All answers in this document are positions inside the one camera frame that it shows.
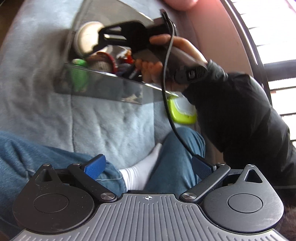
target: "person's hand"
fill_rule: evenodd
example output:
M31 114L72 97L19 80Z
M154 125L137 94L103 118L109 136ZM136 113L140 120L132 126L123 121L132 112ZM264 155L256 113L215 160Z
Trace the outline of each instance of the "person's hand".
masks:
M164 45L170 41L171 36L168 34L162 34L157 36L152 36L150 38L150 43L155 45ZM187 39L174 36L173 46L181 49L182 51L186 52L196 60L204 62L207 64L205 57L202 55L200 51L194 47L192 43L190 43ZM145 62L141 59L137 59L135 62L136 68L141 70L142 72L142 79L145 83L161 83L161 74L163 71L163 65L161 62L152 63L152 62ZM188 85L180 85L173 80L166 80L166 90L169 91L183 91L188 87Z

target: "metal screw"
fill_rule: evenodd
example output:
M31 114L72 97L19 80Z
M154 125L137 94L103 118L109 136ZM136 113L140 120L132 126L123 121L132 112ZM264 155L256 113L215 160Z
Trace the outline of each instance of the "metal screw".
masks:
M101 194L101 198L104 200L112 200L115 198L115 195L113 193L110 192L104 192Z
M186 200L193 200L196 199L196 195L192 192L186 192L182 194L182 197Z

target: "person's arm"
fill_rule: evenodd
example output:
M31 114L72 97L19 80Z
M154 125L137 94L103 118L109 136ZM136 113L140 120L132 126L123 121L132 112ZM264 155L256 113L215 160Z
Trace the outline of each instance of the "person's arm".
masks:
M152 44L165 44L169 35L152 37ZM204 56L187 40L175 37L174 46L194 58ZM162 64L136 61L144 81L160 82ZM269 104L260 85L249 75L226 74L210 61L208 76L189 86L167 83L182 91L195 105L199 124L210 141L223 152L231 168L255 164L273 185L296 184L296 153L289 140L289 129Z

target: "jeans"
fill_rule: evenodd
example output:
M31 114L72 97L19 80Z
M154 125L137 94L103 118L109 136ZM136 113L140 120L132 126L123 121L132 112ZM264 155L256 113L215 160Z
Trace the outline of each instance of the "jeans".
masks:
M205 155L205 142L199 133L187 127L178 128L178 133L194 153ZM42 164L50 163L58 169L72 163L86 163L91 158L86 154L41 146L0 131L0 230L10 238L21 231L12 214L13 202ZM96 181L118 196L127 191L122 174L110 162ZM192 171L191 155L171 132L163 143L145 190L173 193L178 197L199 181Z

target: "gray ribbed plate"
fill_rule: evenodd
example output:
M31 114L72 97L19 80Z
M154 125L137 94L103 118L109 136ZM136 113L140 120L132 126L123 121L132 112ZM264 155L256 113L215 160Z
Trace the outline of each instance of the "gray ribbed plate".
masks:
M14 241L138 241L211 240L280 241L275 230L262 234L233 234L208 221L197 205L178 201L172 194L123 194L102 204L93 218L76 230L56 235L22 231Z

